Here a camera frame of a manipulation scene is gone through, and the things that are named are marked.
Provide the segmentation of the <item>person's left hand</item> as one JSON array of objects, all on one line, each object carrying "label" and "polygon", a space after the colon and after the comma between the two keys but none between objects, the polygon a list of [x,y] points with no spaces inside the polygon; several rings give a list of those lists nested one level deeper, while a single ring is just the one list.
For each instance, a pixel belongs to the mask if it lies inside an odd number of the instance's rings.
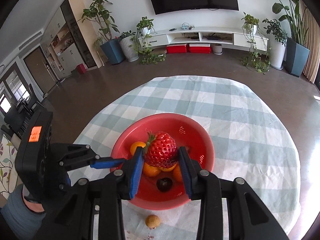
[{"label": "person's left hand", "polygon": [[30,192],[24,185],[22,189],[22,199],[26,207],[29,210],[33,211],[34,213],[44,213],[45,210],[43,206],[40,203],[31,200],[29,195],[30,195]]}]

